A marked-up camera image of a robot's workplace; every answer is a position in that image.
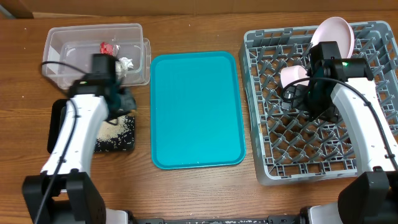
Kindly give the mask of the pink bowl with rice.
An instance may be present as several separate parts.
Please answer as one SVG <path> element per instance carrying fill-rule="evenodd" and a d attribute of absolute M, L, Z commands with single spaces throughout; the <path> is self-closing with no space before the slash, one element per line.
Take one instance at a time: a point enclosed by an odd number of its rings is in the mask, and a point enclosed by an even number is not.
<path fill-rule="evenodd" d="M 291 67 L 285 67 L 280 71 L 280 85 L 285 88 L 288 84 L 308 78 L 306 69 L 301 65 L 294 65 Z"/>

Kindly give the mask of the white tissue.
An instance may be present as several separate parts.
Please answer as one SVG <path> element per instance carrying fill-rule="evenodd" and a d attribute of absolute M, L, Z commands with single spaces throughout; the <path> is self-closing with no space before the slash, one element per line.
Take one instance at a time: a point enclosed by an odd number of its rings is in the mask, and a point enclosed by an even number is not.
<path fill-rule="evenodd" d="M 119 78 L 125 77 L 133 68 L 132 59 L 121 57 L 116 61 L 116 73 Z"/>

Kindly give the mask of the red snack wrapper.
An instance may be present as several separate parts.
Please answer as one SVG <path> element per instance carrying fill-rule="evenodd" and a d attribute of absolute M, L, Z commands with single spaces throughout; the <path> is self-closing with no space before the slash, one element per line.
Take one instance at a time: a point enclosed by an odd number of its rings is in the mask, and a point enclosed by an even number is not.
<path fill-rule="evenodd" d="M 100 43 L 99 51 L 101 54 L 107 54 L 116 57 L 119 52 L 119 48 L 120 46 L 117 44 L 109 44 L 107 42 L 102 42 Z"/>

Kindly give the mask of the white round plate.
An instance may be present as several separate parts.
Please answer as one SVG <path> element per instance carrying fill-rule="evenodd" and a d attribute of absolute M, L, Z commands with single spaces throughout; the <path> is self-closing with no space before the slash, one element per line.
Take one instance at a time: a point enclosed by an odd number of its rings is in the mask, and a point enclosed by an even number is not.
<path fill-rule="evenodd" d="M 311 43 L 316 46 L 320 42 L 335 41 L 342 58 L 350 58 L 354 50 L 354 32 L 351 26 L 341 17 L 330 17 L 323 21 L 315 30 Z"/>

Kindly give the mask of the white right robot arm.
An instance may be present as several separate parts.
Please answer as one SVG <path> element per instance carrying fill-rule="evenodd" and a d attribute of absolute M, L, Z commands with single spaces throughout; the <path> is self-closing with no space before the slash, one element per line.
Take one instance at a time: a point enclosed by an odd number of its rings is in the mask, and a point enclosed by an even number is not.
<path fill-rule="evenodd" d="M 346 126 L 358 177 L 335 203 L 302 209 L 302 223 L 397 223 L 397 142 L 380 107 L 374 75 L 363 58 L 342 58 L 337 42 L 310 49 L 307 77 L 281 93 L 291 108 Z"/>

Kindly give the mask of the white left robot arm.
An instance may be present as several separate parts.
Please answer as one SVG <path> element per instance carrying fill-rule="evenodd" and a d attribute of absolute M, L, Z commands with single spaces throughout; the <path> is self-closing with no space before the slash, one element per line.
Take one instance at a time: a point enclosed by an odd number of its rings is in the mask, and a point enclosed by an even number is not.
<path fill-rule="evenodd" d="M 121 86 L 117 58 L 92 56 L 91 71 L 68 90 L 65 117 L 39 175 L 27 176 L 22 194 L 33 223 L 135 223 L 127 210 L 106 208 L 90 178 L 96 137 L 105 121 L 137 108 Z"/>

